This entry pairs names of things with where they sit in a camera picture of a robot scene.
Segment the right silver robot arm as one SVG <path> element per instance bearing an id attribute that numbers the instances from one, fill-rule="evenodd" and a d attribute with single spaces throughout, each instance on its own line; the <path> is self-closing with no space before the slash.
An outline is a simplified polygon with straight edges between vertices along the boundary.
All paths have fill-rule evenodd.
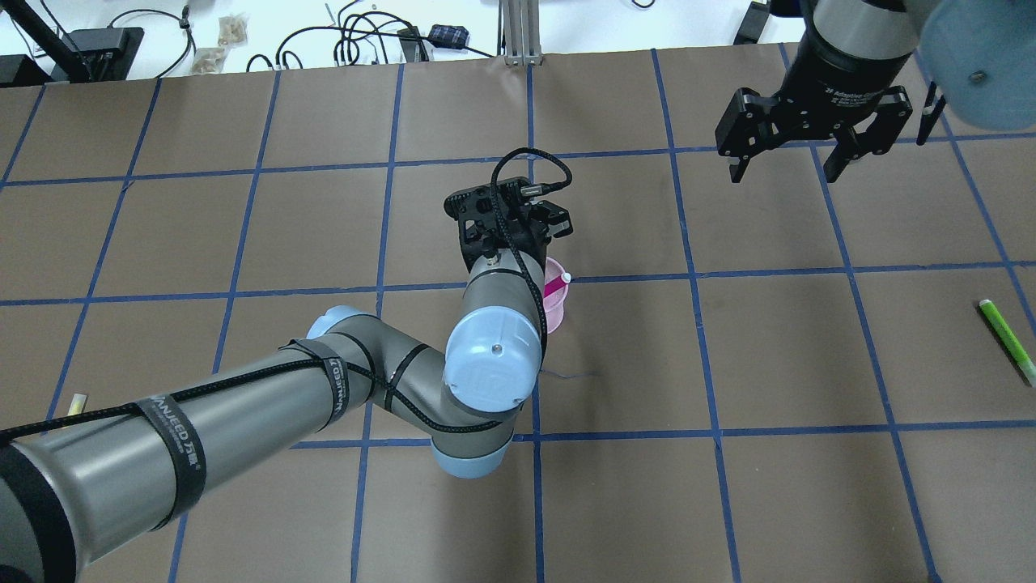
<path id="1" fill-rule="evenodd" d="M 982 130 L 1034 126 L 1032 1 L 766 1 L 765 10 L 802 19 L 805 32 L 780 89 L 736 89 L 715 127 L 732 182 L 787 143 L 833 140 L 829 182 L 854 161 L 887 154 L 915 111 L 896 84 L 915 54 L 930 74 L 918 145 L 947 109 Z"/>

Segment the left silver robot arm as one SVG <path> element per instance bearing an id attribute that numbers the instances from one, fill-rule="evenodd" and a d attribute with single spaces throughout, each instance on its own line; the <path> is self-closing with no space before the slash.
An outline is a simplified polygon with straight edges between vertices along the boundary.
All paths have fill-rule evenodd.
<path id="1" fill-rule="evenodd" d="M 235 372 L 2 432 L 2 579 L 83 569 L 367 402 L 421 429 L 441 469 L 499 467 L 545 353 L 546 247 L 573 232 L 526 177 L 452 193 L 469 281 L 445 351 L 352 307 Z"/>

